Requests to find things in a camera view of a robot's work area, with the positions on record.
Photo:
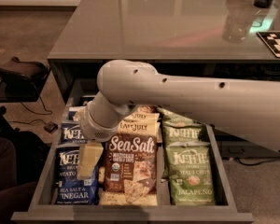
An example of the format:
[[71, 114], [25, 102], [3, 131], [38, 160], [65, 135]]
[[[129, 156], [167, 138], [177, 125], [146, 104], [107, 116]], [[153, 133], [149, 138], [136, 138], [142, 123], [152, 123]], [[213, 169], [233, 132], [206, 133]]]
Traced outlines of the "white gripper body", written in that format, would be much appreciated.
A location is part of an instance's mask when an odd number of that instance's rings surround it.
[[108, 141], [122, 120], [136, 110], [136, 105], [117, 105], [100, 92], [87, 103], [80, 116], [80, 129], [85, 138], [95, 142]]

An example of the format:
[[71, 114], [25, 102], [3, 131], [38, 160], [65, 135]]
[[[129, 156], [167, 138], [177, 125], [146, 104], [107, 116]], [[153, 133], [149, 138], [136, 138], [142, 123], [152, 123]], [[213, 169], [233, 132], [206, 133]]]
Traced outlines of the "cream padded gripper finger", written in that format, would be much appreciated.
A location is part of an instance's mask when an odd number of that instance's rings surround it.
[[96, 164], [103, 153], [100, 143], [90, 142], [79, 148], [79, 163], [77, 167], [77, 179], [84, 180], [91, 176]]

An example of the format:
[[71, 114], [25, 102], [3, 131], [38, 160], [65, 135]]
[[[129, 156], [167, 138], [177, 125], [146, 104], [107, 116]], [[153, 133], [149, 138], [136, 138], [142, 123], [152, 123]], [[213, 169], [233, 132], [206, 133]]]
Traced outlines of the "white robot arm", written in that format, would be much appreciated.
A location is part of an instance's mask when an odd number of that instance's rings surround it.
[[140, 105], [160, 106], [270, 150], [280, 149], [280, 82], [163, 75], [149, 63], [113, 60], [80, 116], [89, 140], [105, 142]]

